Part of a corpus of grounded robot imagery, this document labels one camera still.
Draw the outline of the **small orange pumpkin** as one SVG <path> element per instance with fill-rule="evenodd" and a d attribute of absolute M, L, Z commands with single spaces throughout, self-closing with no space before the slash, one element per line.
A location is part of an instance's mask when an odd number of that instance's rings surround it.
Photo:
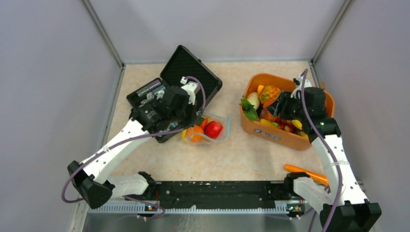
<path fill-rule="evenodd" d="M 273 115 L 267 110 L 267 107 L 270 106 L 273 102 L 274 102 L 273 100 L 270 100 L 270 101 L 266 101 L 266 102 L 263 104 L 263 109 L 262 109 L 262 112 L 261 112 L 261 114 L 260 114 L 260 119 L 266 119 L 266 120 L 268 120 L 268 121 L 270 121 L 270 122 L 274 122 L 274 121 L 276 121 L 276 120 L 278 119 L 278 117 L 273 116 Z"/>

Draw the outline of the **green lime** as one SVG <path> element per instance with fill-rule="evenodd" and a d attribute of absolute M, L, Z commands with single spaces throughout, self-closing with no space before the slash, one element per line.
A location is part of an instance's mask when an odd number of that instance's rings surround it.
<path fill-rule="evenodd" d="M 200 117 L 200 118 L 198 119 L 198 121 L 196 122 L 196 125 L 200 126 L 204 120 L 205 120 L 204 117 Z"/>

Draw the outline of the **yellow orange peach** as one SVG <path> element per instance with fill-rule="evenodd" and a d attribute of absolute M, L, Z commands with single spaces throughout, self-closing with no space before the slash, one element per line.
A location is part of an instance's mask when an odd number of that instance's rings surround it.
<path fill-rule="evenodd" d="M 181 133 L 181 138 L 184 140 L 186 137 L 187 129 L 183 130 Z"/>

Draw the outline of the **orange tangerine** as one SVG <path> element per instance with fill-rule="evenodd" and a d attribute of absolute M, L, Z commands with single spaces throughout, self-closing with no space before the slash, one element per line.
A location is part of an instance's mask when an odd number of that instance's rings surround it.
<path fill-rule="evenodd" d="M 195 125 L 185 130 L 183 138 L 192 143 L 201 142 L 204 139 L 204 130 L 200 126 Z"/>

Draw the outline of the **clear zip top bag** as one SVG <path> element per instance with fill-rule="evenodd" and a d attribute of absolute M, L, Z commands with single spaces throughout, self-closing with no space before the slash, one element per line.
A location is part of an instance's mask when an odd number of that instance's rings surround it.
<path fill-rule="evenodd" d="M 182 131 L 183 142 L 210 145 L 226 140 L 230 132 L 231 116 L 219 116 L 205 111 L 193 127 Z"/>

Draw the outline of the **red apple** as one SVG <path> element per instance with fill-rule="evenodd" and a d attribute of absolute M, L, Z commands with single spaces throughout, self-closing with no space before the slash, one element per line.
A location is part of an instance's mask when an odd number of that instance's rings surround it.
<path fill-rule="evenodd" d="M 217 121 L 211 121 L 207 124 L 204 132 L 211 139 L 217 139 L 223 130 L 223 125 Z"/>

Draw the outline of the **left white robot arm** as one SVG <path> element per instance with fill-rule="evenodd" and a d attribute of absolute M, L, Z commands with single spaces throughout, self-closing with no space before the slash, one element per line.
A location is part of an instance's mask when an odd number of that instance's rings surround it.
<path fill-rule="evenodd" d="M 67 169 L 70 175 L 64 187 L 72 184 L 91 209 L 104 205 L 111 198 L 139 195 L 151 199 L 155 187 L 139 174 L 112 177 L 112 171 L 138 146 L 152 137 L 178 133 L 168 131 L 172 123 L 191 127 L 198 118 L 196 94 L 204 88 L 200 83 L 188 82 L 182 87 L 167 87 L 134 108 L 125 127 L 99 151 L 82 162 L 72 161 Z"/>

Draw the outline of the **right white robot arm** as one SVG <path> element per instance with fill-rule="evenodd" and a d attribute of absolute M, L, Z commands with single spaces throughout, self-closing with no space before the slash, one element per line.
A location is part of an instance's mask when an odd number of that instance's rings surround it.
<path fill-rule="evenodd" d="M 268 112 L 285 120 L 297 120 L 311 146 L 319 155 L 329 182 L 329 192 L 307 174 L 298 174 L 283 186 L 289 199 L 307 200 L 320 218 L 324 232 L 368 232 L 381 216 L 381 207 L 372 203 L 359 186 L 345 154 L 341 131 L 329 116 L 326 94 L 317 87 L 282 91 L 267 106 Z"/>

